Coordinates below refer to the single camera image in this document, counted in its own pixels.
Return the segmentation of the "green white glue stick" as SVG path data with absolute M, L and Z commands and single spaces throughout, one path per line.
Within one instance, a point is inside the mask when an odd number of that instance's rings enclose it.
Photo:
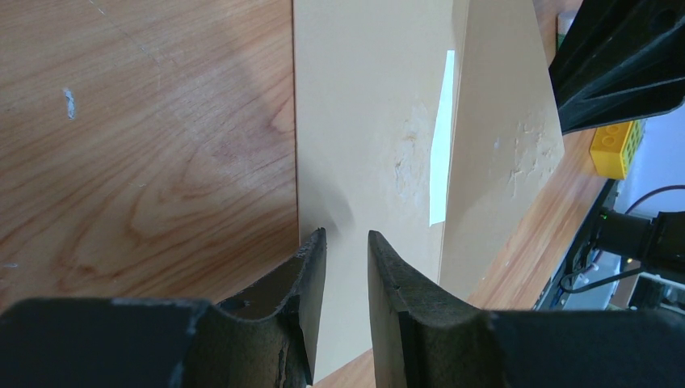
M 577 11 L 562 11 L 557 15 L 556 50 L 559 50 L 565 37 L 567 36 Z

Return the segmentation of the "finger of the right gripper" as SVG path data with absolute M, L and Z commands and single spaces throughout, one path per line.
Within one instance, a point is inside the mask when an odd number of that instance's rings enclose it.
M 674 111 L 683 0 L 584 1 L 548 71 L 564 134 Z

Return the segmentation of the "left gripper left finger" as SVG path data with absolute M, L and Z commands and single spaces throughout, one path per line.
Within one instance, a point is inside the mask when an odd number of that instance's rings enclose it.
M 219 303 L 31 298 L 1 316 L 4 387 L 305 387 L 313 383 L 326 232 Z

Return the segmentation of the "beige letter paper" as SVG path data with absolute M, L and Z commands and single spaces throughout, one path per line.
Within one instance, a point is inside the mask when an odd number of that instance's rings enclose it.
M 456 52 L 446 52 L 439 105 L 430 155 L 429 225 L 444 222 L 447 214 L 448 177 L 452 148 L 452 116 Z

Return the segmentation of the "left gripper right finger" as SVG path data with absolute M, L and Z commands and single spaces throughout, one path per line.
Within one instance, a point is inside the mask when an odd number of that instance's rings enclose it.
M 684 319 L 655 310 L 482 310 L 368 234 L 379 387 L 681 387 Z

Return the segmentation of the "brown paper envelope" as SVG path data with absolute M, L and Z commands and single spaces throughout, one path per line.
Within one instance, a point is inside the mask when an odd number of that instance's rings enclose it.
M 372 346 L 368 233 L 459 298 L 564 153 L 530 1 L 296 1 L 300 232 L 327 231 L 313 378 Z M 429 225 L 446 52 L 456 52 L 444 222 Z

